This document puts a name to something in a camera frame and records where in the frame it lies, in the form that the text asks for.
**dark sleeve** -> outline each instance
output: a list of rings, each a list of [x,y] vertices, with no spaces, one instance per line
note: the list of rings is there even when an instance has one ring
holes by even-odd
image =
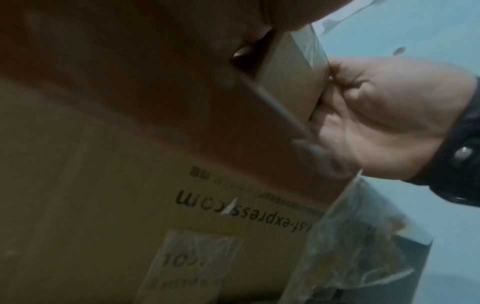
[[[453,203],[480,207],[480,78],[469,106],[430,164],[414,179]]]

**person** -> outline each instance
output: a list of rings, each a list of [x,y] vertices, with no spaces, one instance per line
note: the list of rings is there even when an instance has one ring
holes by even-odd
[[[272,29],[291,31],[350,0],[162,0],[222,60]],[[330,58],[312,115],[320,141],[353,169],[429,186],[480,206],[480,89],[471,72],[415,58]]]

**hand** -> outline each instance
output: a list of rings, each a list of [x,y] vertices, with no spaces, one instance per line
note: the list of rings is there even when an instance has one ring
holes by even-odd
[[[414,58],[330,58],[332,81],[312,120],[320,140],[364,175],[408,180],[469,104],[475,76]]]
[[[159,0],[225,61],[275,28],[298,30],[351,0]]]

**tape with cardboard residue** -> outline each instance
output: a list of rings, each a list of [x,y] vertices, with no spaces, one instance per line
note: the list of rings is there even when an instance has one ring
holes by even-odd
[[[242,239],[169,230],[134,304],[216,303]]]
[[[303,255],[278,304],[315,299],[327,288],[386,284],[414,269],[392,236],[408,219],[357,177],[313,226]]]

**website address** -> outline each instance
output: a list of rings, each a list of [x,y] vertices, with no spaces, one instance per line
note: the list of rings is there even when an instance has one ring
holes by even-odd
[[[177,205],[215,213],[222,212],[225,207],[228,206],[227,203],[221,200],[194,194],[184,190],[181,190],[178,193],[175,202]],[[287,216],[281,216],[278,211],[261,211],[256,208],[246,207],[240,204],[237,204],[228,215],[232,217],[243,218],[245,220],[261,222],[272,226],[278,226],[283,229],[288,229],[291,233],[297,231],[309,232],[312,228],[311,223],[292,220]]]

